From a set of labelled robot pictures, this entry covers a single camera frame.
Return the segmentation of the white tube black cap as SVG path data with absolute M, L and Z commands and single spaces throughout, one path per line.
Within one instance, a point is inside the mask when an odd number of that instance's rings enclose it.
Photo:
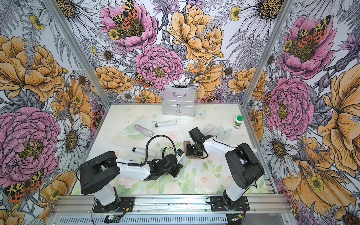
M 187 163 L 189 162 L 189 158 L 186 156 L 186 155 L 184 155 L 184 156 L 182 156 L 182 158 L 180 159 L 180 161 L 179 161 L 179 164 L 181 164 L 181 165 L 186 165 Z

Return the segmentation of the brown striped towel cloth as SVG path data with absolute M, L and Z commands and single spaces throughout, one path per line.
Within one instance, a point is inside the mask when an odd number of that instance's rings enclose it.
M 200 159 L 203 157 L 203 152 L 197 152 L 194 147 L 191 145 L 190 141 L 183 142 L 184 153 L 188 159 Z

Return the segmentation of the white tube purple cap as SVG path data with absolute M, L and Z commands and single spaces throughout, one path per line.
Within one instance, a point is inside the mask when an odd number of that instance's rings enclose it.
M 204 136 L 211 135 L 213 131 L 215 131 L 216 127 L 212 124 L 208 124 L 203 130 L 202 133 Z

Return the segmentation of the white tube dark blue cap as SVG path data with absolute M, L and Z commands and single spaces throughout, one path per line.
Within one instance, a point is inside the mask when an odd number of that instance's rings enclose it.
M 222 134 L 223 135 L 224 131 L 219 129 L 219 128 L 216 128 L 214 129 L 214 131 L 212 132 L 212 135 L 213 136 L 216 136 L 216 138 L 218 137 L 218 135 Z

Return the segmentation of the white tube red cap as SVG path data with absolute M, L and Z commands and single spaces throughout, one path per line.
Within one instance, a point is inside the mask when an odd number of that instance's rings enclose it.
M 220 134 L 220 135 L 217 136 L 217 139 L 218 139 L 219 141 L 224 141 L 224 140 L 228 139 L 228 137 L 227 137 L 226 135 Z

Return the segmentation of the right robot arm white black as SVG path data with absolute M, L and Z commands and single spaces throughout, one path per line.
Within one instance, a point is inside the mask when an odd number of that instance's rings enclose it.
M 218 205 L 218 209 L 212 211 L 219 211 L 220 208 L 227 211 L 249 211 L 244 194 L 264 175 L 264 168 L 251 147 L 244 142 L 231 145 L 217 140 L 215 136 L 205 136 L 197 127 L 189 131 L 189 136 L 194 143 L 186 144 L 185 152 L 188 157 L 205 159 L 215 154 L 226 159 L 230 169 L 232 183 L 224 190 L 221 199 L 210 198 L 211 204 Z

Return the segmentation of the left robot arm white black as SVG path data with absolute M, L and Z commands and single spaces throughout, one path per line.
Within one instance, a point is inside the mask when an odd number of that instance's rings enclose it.
M 109 206 L 118 201 L 118 194 L 110 184 L 112 180 L 120 177 L 154 181 L 169 174 L 176 177 L 183 167 L 181 160 L 184 156 L 184 152 L 178 149 L 175 154 L 140 166 L 140 163 L 116 157 L 114 151 L 105 152 L 80 166 L 81 194 L 94 195 L 102 206 Z

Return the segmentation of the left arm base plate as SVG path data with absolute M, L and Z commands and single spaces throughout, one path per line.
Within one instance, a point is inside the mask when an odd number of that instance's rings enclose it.
M 134 207 L 134 197 L 119 196 L 115 201 L 107 206 L 104 206 L 100 203 L 98 199 L 95 201 L 95 206 L 93 208 L 94 213 L 123 213 L 123 212 L 132 212 Z

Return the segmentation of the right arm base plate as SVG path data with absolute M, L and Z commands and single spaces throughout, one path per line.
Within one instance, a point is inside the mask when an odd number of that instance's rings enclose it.
M 250 210 L 246 196 L 242 196 L 236 201 L 232 201 L 226 196 L 210 196 L 205 201 L 211 206 L 212 212 L 247 212 Z

